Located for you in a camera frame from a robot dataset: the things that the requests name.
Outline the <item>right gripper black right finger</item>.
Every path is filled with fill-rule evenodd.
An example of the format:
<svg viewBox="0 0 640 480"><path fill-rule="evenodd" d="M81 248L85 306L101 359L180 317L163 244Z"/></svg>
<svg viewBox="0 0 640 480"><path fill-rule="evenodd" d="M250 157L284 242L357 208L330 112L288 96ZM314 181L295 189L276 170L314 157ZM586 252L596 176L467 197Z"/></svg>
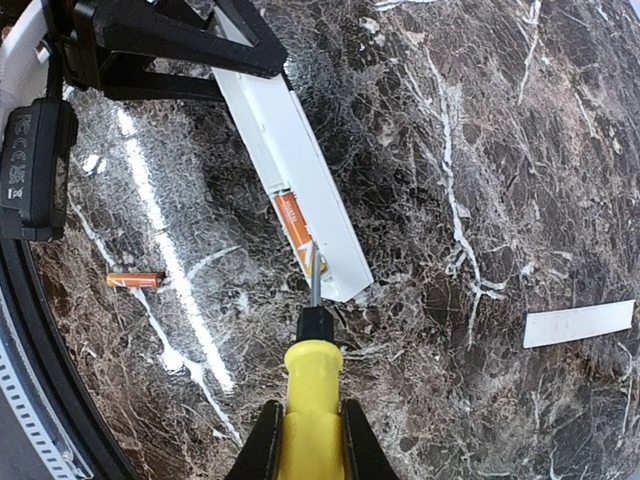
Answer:
<svg viewBox="0 0 640 480"><path fill-rule="evenodd" d="M345 478L398 480L357 400L342 401L341 421Z"/></svg>

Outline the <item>white battery cover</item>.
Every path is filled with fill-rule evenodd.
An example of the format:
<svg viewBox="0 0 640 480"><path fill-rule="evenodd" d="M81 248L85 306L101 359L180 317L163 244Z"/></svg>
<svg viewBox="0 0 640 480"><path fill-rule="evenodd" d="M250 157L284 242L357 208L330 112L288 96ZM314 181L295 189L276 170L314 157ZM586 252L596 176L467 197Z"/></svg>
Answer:
<svg viewBox="0 0 640 480"><path fill-rule="evenodd" d="M524 348L536 348L616 333L631 327L635 301L529 313Z"/></svg>

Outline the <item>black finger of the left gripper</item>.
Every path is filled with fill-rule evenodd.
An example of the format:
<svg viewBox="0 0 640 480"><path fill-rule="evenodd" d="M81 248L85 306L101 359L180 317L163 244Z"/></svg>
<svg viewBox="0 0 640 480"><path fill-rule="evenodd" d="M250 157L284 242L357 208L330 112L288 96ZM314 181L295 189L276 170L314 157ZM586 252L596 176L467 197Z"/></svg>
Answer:
<svg viewBox="0 0 640 480"><path fill-rule="evenodd" d="M224 101L215 80L146 71L153 60L154 57L115 53L102 72L101 91L116 101Z"/></svg>
<svg viewBox="0 0 640 480"><path fill-rule="evenodd" d="M171 18L148 1L101 1L93 14L96 43L111 51L190 61L244 74L279 75L287 51L250 1L218 1L216 6L247 38L225 39Z"/></svg>

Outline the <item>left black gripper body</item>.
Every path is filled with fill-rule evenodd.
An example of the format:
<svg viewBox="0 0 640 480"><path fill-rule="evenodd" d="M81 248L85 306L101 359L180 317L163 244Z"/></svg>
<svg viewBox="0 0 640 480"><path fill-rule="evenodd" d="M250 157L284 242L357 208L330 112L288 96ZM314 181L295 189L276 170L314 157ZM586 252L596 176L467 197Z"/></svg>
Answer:
<svg viewBox="0 0 640 480"><path fill-rule="evenodd" d="M96 40L95 15L106 1L44 0L42 9L67 84L103 91L102 67L108 53Z"/></svg>

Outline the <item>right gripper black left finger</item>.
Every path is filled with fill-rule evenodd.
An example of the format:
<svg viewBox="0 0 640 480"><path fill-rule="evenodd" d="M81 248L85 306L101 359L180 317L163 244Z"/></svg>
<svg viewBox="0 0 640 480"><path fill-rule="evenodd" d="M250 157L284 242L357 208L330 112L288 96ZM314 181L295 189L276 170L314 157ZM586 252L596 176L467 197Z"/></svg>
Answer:
<svg viewBox="0 0 640 480"><path fill-rule="evenodd" d="M241 448L225 480L273 480L278 467L283 438L284 407L267 401Z"/></svg>

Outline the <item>white remote control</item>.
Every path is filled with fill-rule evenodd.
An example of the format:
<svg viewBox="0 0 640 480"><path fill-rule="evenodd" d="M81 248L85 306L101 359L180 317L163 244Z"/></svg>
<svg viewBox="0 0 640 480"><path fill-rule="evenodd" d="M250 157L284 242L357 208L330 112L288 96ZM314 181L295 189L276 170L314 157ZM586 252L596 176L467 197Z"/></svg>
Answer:
<svg viewBox="0 0 640 480"><path fill-rule="evenodd" d="M351 300L372 284L373 277L322 150L286 75L262 78L221 68L213 73L286 238L273 197L281 191L296 196L321 255L322 298Z"/></svg>

